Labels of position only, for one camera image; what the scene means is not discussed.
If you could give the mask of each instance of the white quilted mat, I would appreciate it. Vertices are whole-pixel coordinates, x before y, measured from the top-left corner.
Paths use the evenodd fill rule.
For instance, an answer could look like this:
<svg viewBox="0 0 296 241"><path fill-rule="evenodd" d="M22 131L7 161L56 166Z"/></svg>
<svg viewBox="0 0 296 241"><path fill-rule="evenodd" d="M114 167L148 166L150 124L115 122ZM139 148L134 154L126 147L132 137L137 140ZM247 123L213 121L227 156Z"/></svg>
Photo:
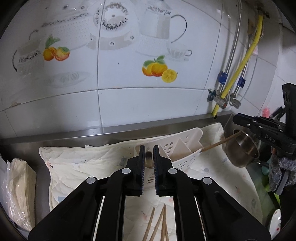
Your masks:
<svg viewBox="0 0 296 241"><path fill-rule="evenodd" d="M202 131L201 144L204 147L223 138L223 128L220 123L206 126L202 128ZM126 141L97 148L40 148L39 153L51 176L50 210L56 207L87 177L95 176L100 179L110 176L114 171L122 168L128 158L133 157L134 146L157 138ZM187 174L189 177L199 180L203 177L211 177L262 223L259 197L248 171L246 168L233 166L223 151L223 146L201 153L197 160L191 164ZM141 197L126 197L123 240L139 241L143 239L152 208L155 207L149 239L164 203L167 205L166 220L169 240L176 240L173 199L156 196L154 188L144 190ZM154 240L160 239L160 233L161 225Z"/></svg>

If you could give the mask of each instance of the paper towel stack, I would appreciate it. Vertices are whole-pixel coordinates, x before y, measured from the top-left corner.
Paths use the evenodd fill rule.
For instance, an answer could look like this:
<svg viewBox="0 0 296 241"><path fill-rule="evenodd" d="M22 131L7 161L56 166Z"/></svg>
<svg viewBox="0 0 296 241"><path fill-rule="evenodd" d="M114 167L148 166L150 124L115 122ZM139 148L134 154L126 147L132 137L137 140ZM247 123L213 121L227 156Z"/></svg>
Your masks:
<svg viewBox="0 0 296 241"><path fill-rule="evenodd" d="M2 190L9 217L21 228L30 231L35 226L36 173L21 159L7 163Z"/></svg>

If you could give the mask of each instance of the orange fruit illustration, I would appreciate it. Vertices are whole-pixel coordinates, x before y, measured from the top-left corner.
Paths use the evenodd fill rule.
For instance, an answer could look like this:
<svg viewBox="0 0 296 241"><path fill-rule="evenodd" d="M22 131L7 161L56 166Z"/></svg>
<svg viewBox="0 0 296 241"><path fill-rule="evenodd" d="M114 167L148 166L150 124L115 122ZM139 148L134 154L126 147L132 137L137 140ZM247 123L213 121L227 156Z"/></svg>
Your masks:
<svg viewBox="0 0 296 241"><path fill-rule="evenodd" d="M58 47L57 52L55 54L55 58L58 61L63 61L67 59L70 55L70 50L66 47Z"/></svg>
<svg viewBox="0 0 296 241"><path fill-rule="evenodd" d="M154 63L151 67L151 73L153 76L160 77L167 69L166 64Z"/></svg>
<svg viewBox="0 0 296 241"><path fill-rule="evenodd" d="M46 60L46 61L52 60L54 58L54 56L55 56L56 51L57 50L54 47L49 47L49 48L45 49L43 51L44 60Z"/></svg>
<svg viewBox="0 0 296 241"><path fill-rule="evenodd" d="M153 76L153 74L151 73L151 69L152 69L152 66L154 65L155 63L151 63L147 66L147 68L145 68L144 66L142 67L142 72L144 75L146 76Z"/></svg>
<svg viewBox="0 0 296 241"><path fill-rule="evenodd" d="M163 72L161 78L166 83L172 83L177 78L177 72L172 69L167 69Z"/></svg>

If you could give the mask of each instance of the teapot illustration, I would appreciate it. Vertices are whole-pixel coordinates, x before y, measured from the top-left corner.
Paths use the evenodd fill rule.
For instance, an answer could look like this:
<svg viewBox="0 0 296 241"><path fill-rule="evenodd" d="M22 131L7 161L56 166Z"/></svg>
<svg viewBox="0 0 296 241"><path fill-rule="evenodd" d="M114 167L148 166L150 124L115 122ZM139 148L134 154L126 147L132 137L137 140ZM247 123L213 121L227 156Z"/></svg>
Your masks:
<svg viewBox="0 0 296 241"><path fill-rule="evenodd" d="M167 53L167 46L180 39L186 29L187 21L180 15L171 16L171 8L164 0L150 0L140 22L140 41L137 52L148 56L159 56ZM183 33L173 41L169 40L170 20L179 17L186 23Z"/></svg>

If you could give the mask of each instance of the gray towel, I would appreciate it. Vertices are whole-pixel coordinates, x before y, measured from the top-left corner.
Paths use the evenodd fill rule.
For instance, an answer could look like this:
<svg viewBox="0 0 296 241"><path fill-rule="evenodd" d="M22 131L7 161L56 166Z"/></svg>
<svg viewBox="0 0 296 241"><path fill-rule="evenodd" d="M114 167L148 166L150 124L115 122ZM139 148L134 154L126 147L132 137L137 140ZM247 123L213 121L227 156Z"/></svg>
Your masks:
<svg viewBox="0 0 296 241"><path fill-rule="evenodd" d="M271 164L269 165L269 187L274 192L281 181L281 169L291 171L285 186L296 184L296 156L290 158L271 156Z"/></svg>

